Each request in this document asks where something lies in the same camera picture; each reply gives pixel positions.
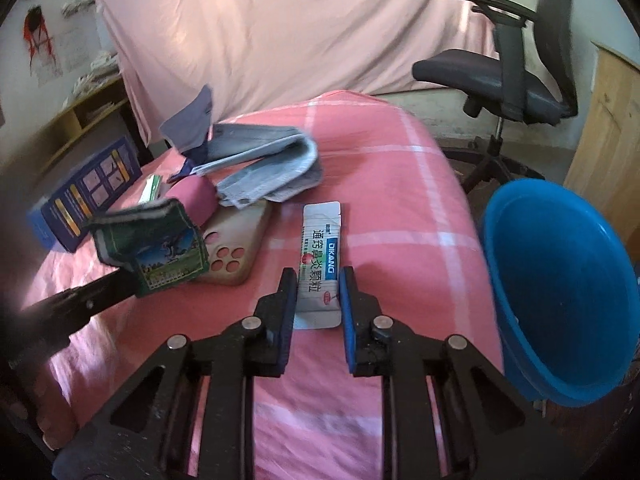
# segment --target red hanging decoration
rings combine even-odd
[[[42,45],[47,47],[47,53],[53,58],[53,63],[56,63],[56,55],[53,53],[53,44],[49,37],[49,31],[47,31],[47,25],[44,22],[42,8],[40,6],[31,7],[31,9],[29,9],[29,12],[27,12],[27,16],[24,19],[24,28],[22,33],[24,35],[24,40],[29,44],[30,72],[33,57],[36,55],[36,52],[40,52],[40,47]]]

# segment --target pink bedsheet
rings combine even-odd
[[[310,132],[324,181],[277,208],[245,284],[191,282],[130,299],[75,334],[51,365],[80,424],[169,336],[215,335],[275,291],[282,268],[298,268],[306,203],[341,202],[340,264],[355,267],[361,290],[376,295],[386,314],[420,334],[462,333],[501,367],[492,292],[465,196],[418,119],[338,91],[235,120]],[[169,151],[145,174],[167,176],[182,160]],[[120,203],[135,203],[142,187],[140,180]],[[28,301],[110,270],[98,263],[91,240],[76,254],[52,252]],[[257,478],[380,478],[380,400],[380,380],[348,375],[341,328],[295,332],[284,376],[255,381]]]
[[[214,118],[335,89],[430,88],[411,66],[447,49],[495,56],[492,26],[461,0],[98,0],[140,133],[204,84]]]

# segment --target phone case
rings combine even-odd
[[[209,271],[196,279],[221,285],[240,285],[249,277],[267,229],[273,203],[267,200],[237,209],[219,207],[202,226],[209,252]]]

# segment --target table covered with pink cloth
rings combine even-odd
[[[283,267],[297,270],[307,203],[341,203],[340,265],[355,268],[359,288],[377,296],[386,314],[423,335],[461,333],[502,367],[490,282],[465,195],[418,119],[336,91],[233,121],[309,132],[318,142],[322,184],[275,209],[243,285],[189,282],[130,298],[72,336],[50,366],[79,424],[169,336],[219,333],[276,290]],[[144,174],[167,177],[183,160],[169,150]],[[116,206],[136,203],[143,185],[144,178]],[[90,239],[75,254],[51,252],[27,302],[112,270],[98,262]],[[340,327],[294,332],[284,375],[255,381],[254,420],[258,479],[380,478],[380,380],[348,374]]]

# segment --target office chair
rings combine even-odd
[[[495,49],[500,59],[466,50],[445,50],[431,59],[414,63],[413,76],[466,93],[464,112],[478,117],[486,108],[498,117],[498,125],[486,142],[476,137],[469,148],[443,148],[445,156],[476,167],[462,182],[469,193],[480,181],[495,178],[500,184],[513,175],[542,178],[535,170],[500,154],[504,120],[556,126],[578,114],[569,32],[572,0],[538,0],[537,11],[509,0],[467,0],[473,12],[482,12],[494,24]],[[558,102],[532,73],[525,70],[522,29],[533,22],[540,60],[558,84]]]

